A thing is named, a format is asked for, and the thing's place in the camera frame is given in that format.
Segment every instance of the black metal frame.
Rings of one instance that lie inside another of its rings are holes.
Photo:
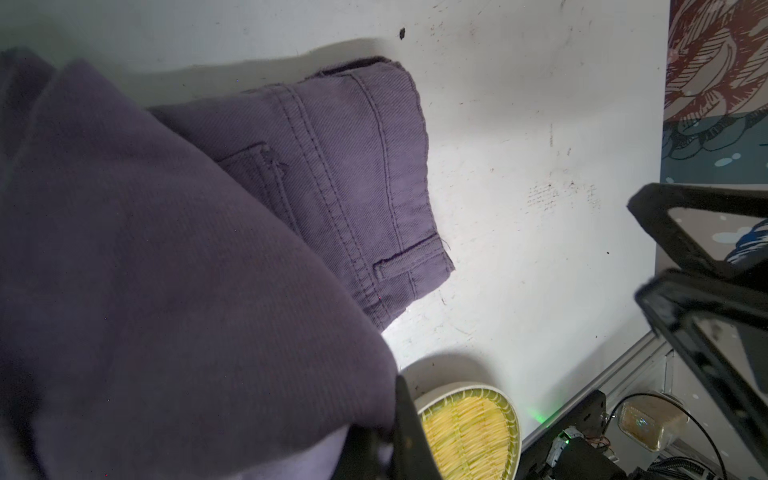
[[[594,390],[521,453],[517,478],[525,480],[544,478],[550,470],[547,465],[547,455],[552,442],[569,426],[576,427],[586,436],[602,435],[603,414],[605,414],[605,394],[600,390]]]
[[[682,269],[667,270],[640,288],[637,304],[768,470],[768,407],[697,325],[702,319],[717,319],[753,336],[768,334],[768,251],[752,255],[748,266],[739,265],[744,268],[714,260],[669,216],[668,210],[675,207],[765,218],[768,192],[650,184],[628,205]],[[758,385],[766,385],[768,343],[744,346]]]

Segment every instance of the pant pocket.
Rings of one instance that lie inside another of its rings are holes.
[[[288,167],[276,151],[267,144],[255,144],[225,158],[219,166],[301,238],[283,185]]]

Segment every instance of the purple fabric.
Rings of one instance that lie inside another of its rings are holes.
[[[300,236],[379,330],[448,279],[419,94],[368,58],[299,84],[151,109]]]

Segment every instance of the wire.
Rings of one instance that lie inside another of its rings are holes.
[[[616,411],[619,410],[619,407],[621,407],[627,400],[636,396],[652,396],[656,397],[657,399],[662,399],[665,402],[668,402],[670,405],[674,406],[676,409],[680,410],[682,413],[688,415],[688,418],[694,421],[696,426],[699,427],[699,430],[701,430],[704,436],[707,437],[707,440],[709,440],[710,445],[712,445],[712,449],[715,451],[715,455],[717,455],[717,461],[720,463],[720,470],[723,471],[723,480],[728,480],[728,473],[725,471],[725,463],[723,463],[723,457],[720,456],[720,450],[717,449],[717,445],[715,445],[715,442],[712,440],[712,437],[710,437],[710,434],[707,433],[707,430],[705,430],[699,421],[696,420],[694,416],[691,415],[686,409],[679,406],[671,399],[662,395],[658,395],[657,393],[633,393],[632,395],[627,395],[623,399],[619,400],[619,403],[616,404],[613,411],[611,412],[611,416],[609,416],[608,420],[605,422],[605,426],[603,427],[603,435],[605,435],[605,432],[608,430],[608,426],[611,424],[611,420],[616,416]]]
[[[689,475],[685,475],[684,473],[675,472],[674,470],[653,470],[652,473],[655,473],[657,475],[661,475],[663,477],[667,478],[679,478],[680,480],[690,480]]]
[[[712,474],[715,475],[716,477],[719,476],[713,469],[706,466],[704,463],[696,460],[695,458],[690,458],[690,457],[663,458],[661,460],[657,460],[656,462],[652,463],[648,469],[651,470],[653,468],[676,468],[676,467],[687,468],[688,470],[691,470],[692,472],[695,472],[698,475],[701,475],[704,472],[712,472]]]
[[[710,476],[713,478],[720,478],[720,476],[711,468],[701,464],[694,458],[688,457],[665,458],[664,460],[651,464],[651,466],[648,467],[648,471],[654,473],[677,472],[678,468],[685,468],[689,472],[699,476],[704,475],[702,478],[709,478]]]

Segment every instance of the white surface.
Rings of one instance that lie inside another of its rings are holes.
[[[432,209],[456,271],[385,338],[401,367],[476,359],[528,434],[647,331],[632,295],[653,274],[654,243],[625,205],[658,178],[668,9],[12,0],[0,47],[27,44],[57,64],[85,56],[142,104],[297,80],[357,55],[401,61],[422,95]]]

